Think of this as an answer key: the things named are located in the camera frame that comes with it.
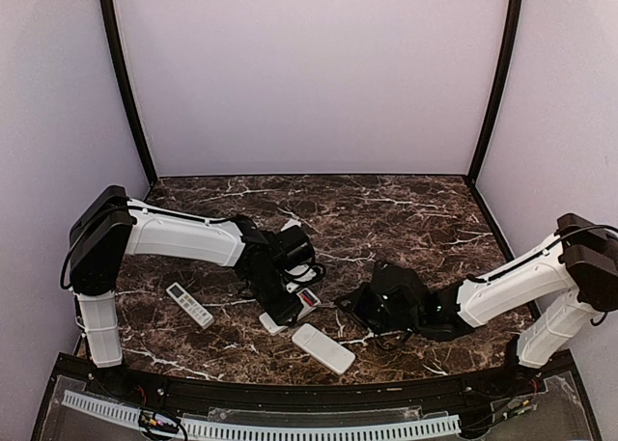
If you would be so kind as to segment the white TCL remote control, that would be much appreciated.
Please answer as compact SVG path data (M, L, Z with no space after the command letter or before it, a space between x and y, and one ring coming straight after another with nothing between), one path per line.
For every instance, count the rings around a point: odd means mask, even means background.
M277 335L288 327L294 327L300 319L322 304L321 299L308 288L296 290L294 296L291 306L281 312L277 311L275 317L267 312L259 316L260 323L270 336Z

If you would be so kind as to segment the white battery cover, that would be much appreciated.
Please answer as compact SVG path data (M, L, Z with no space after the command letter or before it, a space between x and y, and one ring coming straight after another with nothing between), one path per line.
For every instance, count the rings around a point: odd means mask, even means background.
M301 223L298 220L295 219L290 219L287 221L287 223L282 227L283 231L288 230L291 227L300 227Z

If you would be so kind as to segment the small white buttoned remote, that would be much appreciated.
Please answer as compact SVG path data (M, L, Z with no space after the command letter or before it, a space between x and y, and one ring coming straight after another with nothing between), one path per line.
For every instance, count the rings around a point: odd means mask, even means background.
M214 323L213 315L179 283L170 285L166 292L201 328L207 329Z

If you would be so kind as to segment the red blue battery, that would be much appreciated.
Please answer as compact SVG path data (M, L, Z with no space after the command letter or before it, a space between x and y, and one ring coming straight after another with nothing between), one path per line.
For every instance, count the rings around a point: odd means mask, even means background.
M309 289L303 289L297 295L309 307L315 307L320 303L320 299Z

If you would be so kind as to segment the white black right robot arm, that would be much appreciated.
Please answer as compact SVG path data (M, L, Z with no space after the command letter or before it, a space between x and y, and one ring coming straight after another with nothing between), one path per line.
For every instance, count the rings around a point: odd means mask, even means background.
M338 309L374 335L400 331L450 342L550 293L556 298L510 343L510 360L493 375L503 397L515 395L585 325L617 309L617 230L574 213L524 255L481 275L431 291L411 268L376 262L372 278L338 297Z

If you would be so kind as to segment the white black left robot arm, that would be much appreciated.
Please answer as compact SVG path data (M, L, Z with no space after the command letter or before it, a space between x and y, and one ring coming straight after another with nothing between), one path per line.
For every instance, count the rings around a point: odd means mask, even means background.
M297 322L302 306L288 286L308 287L325 275L309 236L298 225L263 231L248 217L211 219L153 207L108 186L70 229L61 289L76 297L98 382L116 399L136 390L123 362L115 289L126 256L163 256L231 268L243 290L280 326Z

